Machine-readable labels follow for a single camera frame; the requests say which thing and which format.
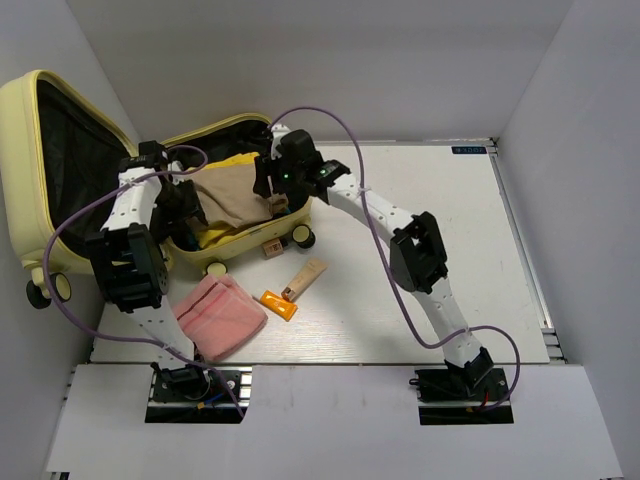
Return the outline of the yellow garment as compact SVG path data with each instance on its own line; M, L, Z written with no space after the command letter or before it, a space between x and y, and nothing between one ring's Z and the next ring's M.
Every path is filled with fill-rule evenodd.
M253 192L255 157L237 154L191 176L207 221L191 223L201 249L270 218L264 199Z

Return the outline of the beige garment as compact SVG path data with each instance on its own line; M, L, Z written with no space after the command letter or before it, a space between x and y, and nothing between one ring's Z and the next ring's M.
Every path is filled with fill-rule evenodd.
M253 164L214 167L209 165L193 174L198 197L208 225L241 228L272 219L278 210L288 208L285 195L262 198L253 192L255 169Z

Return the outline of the pink towel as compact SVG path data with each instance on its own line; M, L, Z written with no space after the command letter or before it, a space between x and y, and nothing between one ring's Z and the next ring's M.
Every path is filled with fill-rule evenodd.
M243 347L268 316L228 274L206 275L172 307L182 332L207 362L219 362Z

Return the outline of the teal garment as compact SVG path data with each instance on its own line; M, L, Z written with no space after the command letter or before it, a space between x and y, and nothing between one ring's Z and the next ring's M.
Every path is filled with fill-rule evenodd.
M282 218L282 217L285 217L285 216L291 215L291 214L293 214L293 213L294 213L294 210L291 210L290 208L286 208L286 209L284 209L284 210L278 210L278 211L276 211L276 212L273 214L272 218L273 218L273 219L279 219L279 218Z

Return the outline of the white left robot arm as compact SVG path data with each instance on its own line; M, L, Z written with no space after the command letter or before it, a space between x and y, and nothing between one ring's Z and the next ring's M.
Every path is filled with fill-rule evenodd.
M182 332L167 299L168 259L164 241L190 242L190 222L207 224L194 182L188 178L208 163L191 145L165 147L143 142L139 154L120 162L118 193L86 249L106 301L140 327L161 351L154 367L176 369L194 358L194 344Z

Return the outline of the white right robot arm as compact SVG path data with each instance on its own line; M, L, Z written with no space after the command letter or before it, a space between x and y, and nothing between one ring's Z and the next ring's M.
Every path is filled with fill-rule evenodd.
M254 192L264 198L305 193L367 226L393 292L411 294L427 315L453 390L466 399L484 391L494 363L453 296L436 218L429 212L412 214L369 190L361 175L324 159L304 130L277 124L259 141Z

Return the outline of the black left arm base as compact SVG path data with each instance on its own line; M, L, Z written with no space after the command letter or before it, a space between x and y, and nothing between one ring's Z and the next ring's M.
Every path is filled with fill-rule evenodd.
M193 365L168 369L153 365L147 400L147 424L240 424L250 397L251 372L215 373Z

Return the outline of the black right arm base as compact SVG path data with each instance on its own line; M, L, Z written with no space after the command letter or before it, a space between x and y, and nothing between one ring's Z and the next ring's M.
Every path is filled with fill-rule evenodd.
M507 378L502 368L493 368L469 390L456 385L446 369L419 369L409 380L417 393L422 426L507 425L514 423Z

